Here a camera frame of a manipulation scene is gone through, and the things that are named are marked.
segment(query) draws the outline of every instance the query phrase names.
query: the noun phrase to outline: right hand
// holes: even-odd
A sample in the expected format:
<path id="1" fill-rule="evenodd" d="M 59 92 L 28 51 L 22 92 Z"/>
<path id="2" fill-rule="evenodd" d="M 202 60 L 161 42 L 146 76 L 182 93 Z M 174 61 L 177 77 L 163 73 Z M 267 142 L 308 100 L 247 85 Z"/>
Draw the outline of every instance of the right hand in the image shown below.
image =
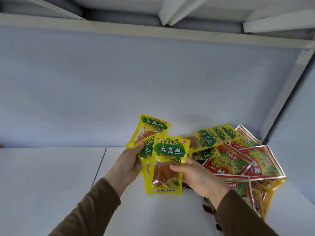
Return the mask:
<path id="1" fill-rule="evenodd" d="M 184 165 L 170 165 L 175 172 L 183 172 L 183 182 L 190 186 L 197 194 L 208 198 L 215 209 L 231 188 L 221 179 L 212 174 L 202 165 L 187 158 Z"/>

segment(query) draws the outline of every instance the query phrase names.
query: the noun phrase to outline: pile of snack bags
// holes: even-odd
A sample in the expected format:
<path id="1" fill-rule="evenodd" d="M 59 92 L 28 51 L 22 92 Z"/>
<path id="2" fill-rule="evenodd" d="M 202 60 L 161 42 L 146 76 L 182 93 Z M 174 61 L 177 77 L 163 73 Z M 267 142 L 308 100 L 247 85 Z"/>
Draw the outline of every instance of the pile of snack bags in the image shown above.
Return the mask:
<path id="1" fill-rule="evenodd" d="M 126 147 L 134 148 L 144 141 L 139 158 L 147 194 L 182 194 L 183 173 L 170 169 L 193 158 L 221 178 L 245 202 L 266 219 L 274 190 L 286 180 L 285 174 L 269 146 L 261 146 L 242 125 L 230 124 L 202 129 L 184 136 L 168 136 L 170 123 L 140 114 L 137 129 Z M 203 208 L 215 210 L 208 199 Z"/>

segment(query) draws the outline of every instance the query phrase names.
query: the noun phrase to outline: brown sleeve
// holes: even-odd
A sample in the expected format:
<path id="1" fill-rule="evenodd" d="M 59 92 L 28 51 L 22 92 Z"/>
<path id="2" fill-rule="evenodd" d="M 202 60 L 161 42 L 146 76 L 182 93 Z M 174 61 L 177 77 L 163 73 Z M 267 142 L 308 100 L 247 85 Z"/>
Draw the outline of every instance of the brown sleeve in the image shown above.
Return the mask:
<path id="1" fill-rule="evenodd" d="M 279 236 L 234 190 L 223 197 L 215 213 L 215 220 L 225 236 Z"/>
<path id="2" fill-rule="evenodd" d="M 49 236 L 103 236 L 119 205 L 117 193 L 101 178 Z"/>

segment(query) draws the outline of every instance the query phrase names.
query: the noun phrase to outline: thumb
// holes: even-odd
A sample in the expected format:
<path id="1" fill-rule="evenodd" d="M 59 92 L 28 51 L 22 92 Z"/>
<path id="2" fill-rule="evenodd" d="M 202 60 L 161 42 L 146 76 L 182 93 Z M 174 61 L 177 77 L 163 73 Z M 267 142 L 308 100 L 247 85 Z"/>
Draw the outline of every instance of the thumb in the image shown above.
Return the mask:
<path id="1" fill-rule="evenodd" d="M 143 148 L 144 148 L 144 141 L 141 141 L 139 145 L 133 148 L 132 150 L 130 150 L 130 152 L 132 155 L 136 156 L 137 154 L 139 154 L 140 151 L 143 150 Z"/>
<path id="2" fill-rule="evenodd" d="M 170 165 L 172 171 L 188 173 L 191 169 L 190 165 Z"/>

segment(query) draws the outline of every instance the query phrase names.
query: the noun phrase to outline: left hand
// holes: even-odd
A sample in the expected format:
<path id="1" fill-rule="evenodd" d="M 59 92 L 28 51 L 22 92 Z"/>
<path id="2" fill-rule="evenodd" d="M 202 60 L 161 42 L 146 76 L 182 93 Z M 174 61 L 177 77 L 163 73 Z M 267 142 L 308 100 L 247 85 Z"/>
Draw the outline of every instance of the left hand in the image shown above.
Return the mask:
<path id="1" fill-rule="evenodd" d="M 142 141 L 137 147 L 124 150 L 113 167 L 104 176 L 104 179 L 110 183 L 119 197 L 143 168 L 139 157 L 137 157 L 143 148 L 144 142 Z"/>

